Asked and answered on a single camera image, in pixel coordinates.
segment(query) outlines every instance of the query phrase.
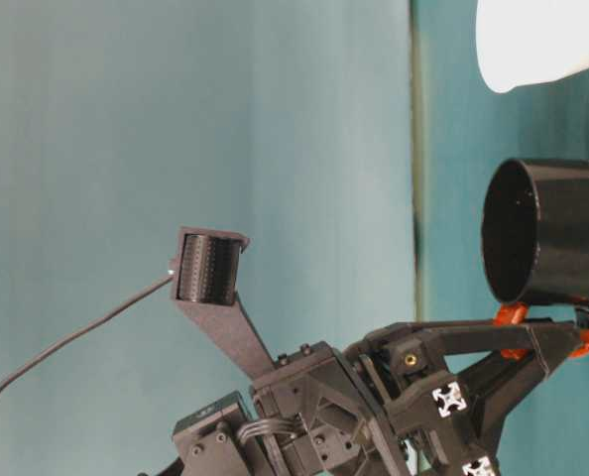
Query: black plastic part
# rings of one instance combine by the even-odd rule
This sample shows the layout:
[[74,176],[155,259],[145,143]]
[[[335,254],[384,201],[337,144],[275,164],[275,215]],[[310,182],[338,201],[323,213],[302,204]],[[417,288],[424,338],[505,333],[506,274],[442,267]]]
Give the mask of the black plastic part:
[[501,302],[589,305],[589,162],[504,162],[486,195],[482,252]]
[[177,299],[231,305],[242,241],[208,235],[184,236]]

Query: black cylindrical cup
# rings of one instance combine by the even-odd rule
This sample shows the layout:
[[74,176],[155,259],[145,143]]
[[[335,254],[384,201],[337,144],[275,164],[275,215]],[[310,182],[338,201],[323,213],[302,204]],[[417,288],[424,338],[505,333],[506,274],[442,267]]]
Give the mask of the black cylindrical cup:
[[505,161],[486,194],[482,254],[501,302],[589,305],[589,162]]

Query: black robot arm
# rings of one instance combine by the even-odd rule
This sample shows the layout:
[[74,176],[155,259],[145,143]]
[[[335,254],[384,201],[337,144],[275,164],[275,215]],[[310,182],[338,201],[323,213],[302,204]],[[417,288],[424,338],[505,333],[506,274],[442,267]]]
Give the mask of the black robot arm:
[[[397,323],[344,352],[319,342],[273,360],[235,293],[248,239],[182,228],[179,243],[172,299],[251,378],[258,418],[239,393],[184,418],[161,476],[410,476],[409,446],[430,463],[421,476],[497,476],[506,416],[589,326]],[[476,353],[450,372],[447,356]]]

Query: teal backdrop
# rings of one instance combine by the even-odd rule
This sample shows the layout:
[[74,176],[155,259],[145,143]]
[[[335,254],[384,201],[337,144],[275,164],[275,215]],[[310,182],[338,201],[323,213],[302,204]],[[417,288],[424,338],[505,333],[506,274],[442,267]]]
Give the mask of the teal backdrop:
[[[412,2],[418,302],[428,320],[497,310],[480,254],[484,193],[497,165],[589,159],[589,71],[491,92],[475,57],[475,8],[473,0]],[[562,308],[534,312],[571,317]],[[566,363],[515,411],[500,459],[505,475],[589,474],[589,357]]]
[[[0,377],[163,275],[180,225],[253,239],[270,350],[412,319],[405,1],[0,0]],[[248,381],[168,291],[0,399],[0,475],[135,475]]]

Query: cable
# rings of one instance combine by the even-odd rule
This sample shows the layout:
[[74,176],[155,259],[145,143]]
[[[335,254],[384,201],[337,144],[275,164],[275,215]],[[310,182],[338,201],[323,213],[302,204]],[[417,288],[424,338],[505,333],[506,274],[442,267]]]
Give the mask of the cable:
[[300,422],[283,418],[263,418],[249,421],[237,430],[237,440],[243,446],[250,438],[266,434],[296,435],[300,430]]
[[51,345],[50,347],[45,349],[43,352],[37,354],[35,357],[33,357],[31,360],[26,362],[24,365],[19,367],[16,371],[14,371],[12,374],[10,374],[8,377],[6,377],[4,380],[2,380],[0,382],[0,394],[6,389],[6,387],[8,387],[13,382],[15,382],[17,379],[19,379],[21,376],[23,376],[26,372],[28,372],[32,368],[36,367],[37,365],[39,365],[41,362],[46,360],[48,357],[53,355],[55,352],[57,352],[61,348],[65,347],[72,340],[77,339],[78,337],[85,335],[90,330],[93,330],[96,327],[103,325],[105,322],[110,321],[111,319],[116,317],[118,314],[120,314],[122,311],[124,311],[125,309],[130,307],[132,304],[135,304],[139,300],[146,298],[148,295],[154,293],[155,291],[162,288],[164,285],[167,285],[168,283],[170,283],[173,278],[174,278],[173,276],[165,276],[164,278],[156,281],[155,283],[150,285],[148,288],[143,289],[142,291],[140,291],[136,295],[133,295],[132,297],[127,299],[125,302],[123,302],[119,306],[110,310],[104,316],[102,316],[96,320],[92,320],[85,327],[78,329],[77,331],[75,331],[74,333],[70,334],[69,336],[63,338],[59,342],[55,342],[53,345]]

